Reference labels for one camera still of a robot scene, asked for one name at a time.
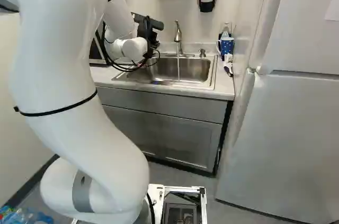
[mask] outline floor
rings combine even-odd
[[[172,186],[204,186],[207,189],[208,224],[288,224],[267,216],[252,213],[214,200],[216,179],[208,178],[160,164],[149,163],[150,182]],[[72,220],[50,210],[42,201],[36,187],[21,203],[20,207],[31,207],[54,218],[55,224],[70,224]]]

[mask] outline white countertop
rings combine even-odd
[[[135,82],[112,80],[121,72],[113,67],[91,67],[91,74],[96,86],[129,89],[135,91],[174,94],[182,96],[193,96],[212,98],[218,100],[234,100],[233,79],[224,71],[221,58],[217,59],[216,82],[214,89],[194,89],[188,87],[170,87],[166,85],[151,85]]]

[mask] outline baseboard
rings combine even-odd
[[[58,155],[54,155],[39,169],[6,203],[12,208],[16,208],[22,200],[31,192],[31,190],[41,181],[43,174],[47,168],[57,159]]]
[[[164,159],[159,159],[157,157],[152,157],[152,156],[148,156],[145,155],[146,159],[149,162],[154,162],[163,166],[167,166],[167,167],[172,167],[172,168],[176,168],[182,171],[186,171],[186,172],[190,172],[196,175],[201,175],[201,176],[205,176],[205,177],[209,177],[209,178],[214,178],[215,175],[213,173],[209,173],[207,171],[203,171],[203,170],[199,170],[196,169],[194,167],[188,167],[188,166],[183,166],[182,164],[178,164],[178,163],[173,163],[169,160],[164,160]]]
[[[250,209],[250,208],[247,208],[247,207],[242,207],[241,205],[232,204],[232,203],[220,200],[220,199],[216,199],[216,201],[219,202],[219,203],[222,203],[222,204],[229,205],[231,207],[236,207],[236,208],[239,208],[239,209],[242,209],[242,210],[246,210],[246,211],[249,211],[249,212],[254,212],[254,213],[257,213],[257,214],[260,214],[260,215],[263,215],[263,216],[267,216],[267,217],[271,217],[271,218],[274,218],[274,219],[277,219],[277,220],[282,220],[282,221],[286,221],[286,222],[290,222],[290,223],[295,223],[295,224],[309,224],[307,222],[303,222],[303,221],[299,221],[299,220],[292,220],[292,219],[288,219],[288,218],[272,215],[272,214],[265,213],[265,212],[259,212],[257,210],[253,210],[253,209]]]

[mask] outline refrigerator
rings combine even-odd
[[[215,197],[339,220],[339,0],[239,0],[236,97]]]

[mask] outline stainless steel sink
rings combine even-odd
[[[162,54],[159,59],[149,59],[143,68],[121,73],[112,80],[214,89],[215,63],[215,56],[168,57]]]

